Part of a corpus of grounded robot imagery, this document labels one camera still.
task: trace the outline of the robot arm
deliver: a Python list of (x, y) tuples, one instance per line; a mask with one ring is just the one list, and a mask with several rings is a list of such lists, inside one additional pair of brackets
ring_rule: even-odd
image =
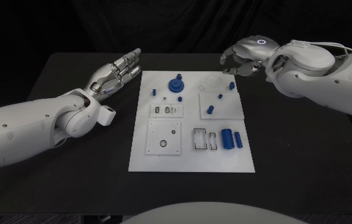
[(0, 108), (0, 167), (50, 149), (67, 137), (80, 137), (95, 123), (109, 125), (115, 111), (99, 102), (135, 77), (139, 49), (103, 65), (82, 89), (57, 98), (38, 99)]
[[(320, 46), (344, 49), (333, 56)], [(312, 43), (291, 40), (283, 46), (263, 36), (250, 36), (230, 46), (219, 59), (232, 55), (239, 67), (224, 69), (223, 74), (250, 76), (263, 66), (266, 81), (291, 98), (307, 97), (317, 104), (352, 115), (352, 56), (337, 43)]]

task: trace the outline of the black table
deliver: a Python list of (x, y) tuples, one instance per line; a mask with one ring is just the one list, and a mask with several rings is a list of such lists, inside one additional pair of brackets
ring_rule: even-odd
[[(56, 53), (28, 100), (82, 88), (122, 54)], [(142, 70), (220, 71), (219, 54), (141, 54)], [(289, 213), (352, 213), (352, 126), (343, 113), (285, 97), (263, 74), (236, 77), (255, 173), (128, 172), (141, 76), (103, 101), (115, 111), (80, 138), (0, 168), (0, 213), (138, 214), (193, 201)]]

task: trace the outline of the white panel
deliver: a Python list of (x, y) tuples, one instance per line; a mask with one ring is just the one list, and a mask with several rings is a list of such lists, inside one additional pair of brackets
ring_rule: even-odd
[[(181, 74), (184, 89), (172, 93), (167, 84), (175, 75)], [(213, 71), (142, 71), (138, 108), (135, 116), (133, 139), (129, 152), (129, 172), (255, 172), (249, 142), (245, 131), (243, 120), (201, 120), (198, 93), (236, 93), (236, 87), (229, 90), (229, 82), (234, 81), (232, 75), (223, 75)], [(151, 104), (181, 104), (181, 118), (149, 117)], [(145, 143), (148, 122), (180, 121), (180, 155), (146, 155)], [(194, 150), (193, 129), (206, 129), (216, 133), (216, 150)], [(223, 149), (221, 129), (229, 128), (239, 131), (243, 148)]]
[(181, 154), (180, 121), (149, 121), (145, 154)]
[(181, 118), (183, 105), (181, 104), (151, 104), (149, 117)]
[(198, 93), (201, 119), (234, 120), (243, 119), (243, 110), (237, 93)]

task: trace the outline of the black curtain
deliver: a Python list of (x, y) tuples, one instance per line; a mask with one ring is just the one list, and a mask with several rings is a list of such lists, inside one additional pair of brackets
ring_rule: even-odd
[(8, 102), (25, 99), (57, 51), (139, 47), (142, 52), (220, 53), (256, 34), (279, 44), (296, 39), (352, 46), (350, 0), (0, 0), (0, 6), (1, 64), (11, 67), (1, 69), (1, 80), (22, 89), (8, 90)]

